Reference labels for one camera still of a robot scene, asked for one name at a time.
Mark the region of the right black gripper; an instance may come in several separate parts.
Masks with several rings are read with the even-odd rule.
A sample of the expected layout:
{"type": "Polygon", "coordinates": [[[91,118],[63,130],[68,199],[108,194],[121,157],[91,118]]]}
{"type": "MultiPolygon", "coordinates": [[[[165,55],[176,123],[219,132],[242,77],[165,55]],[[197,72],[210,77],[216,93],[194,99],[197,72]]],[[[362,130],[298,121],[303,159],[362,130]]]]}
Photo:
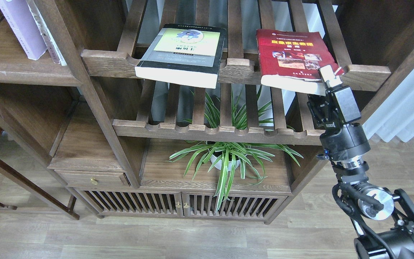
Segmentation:
{"type": "Polygon", "coordinates": [[[320,89],[327,89],[325,96],[309,95],[308,107],[316,126],[323,127],[320,135],[324,153],[319,159],[330,160],[343,169],[359,168],[363,165],[363,154],[370,150],[361,124],[358,105],[349,86],[340,86],[340,76],[335,75],[331,65],[319,69],[322,83],[320,89]]]}

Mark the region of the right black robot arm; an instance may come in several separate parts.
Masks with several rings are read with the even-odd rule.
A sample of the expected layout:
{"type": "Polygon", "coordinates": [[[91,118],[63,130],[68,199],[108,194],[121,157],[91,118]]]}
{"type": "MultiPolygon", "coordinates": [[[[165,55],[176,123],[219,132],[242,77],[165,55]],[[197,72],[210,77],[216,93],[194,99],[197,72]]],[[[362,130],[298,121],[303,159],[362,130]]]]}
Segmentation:
{"type": "Polygon", "coordinates": [[[414,259],[414,203],[404,190],[391,192],[369,182],[363,155],[370,150],[361,113],[352,90],[343,86],[331,66],[319,70],[321,93],[309,95],[308,106],[317,126],[325,128],[320,141],[338,182],[332,187],[337,205],[349,216],[358,237],[360,259],[414,259]]]}

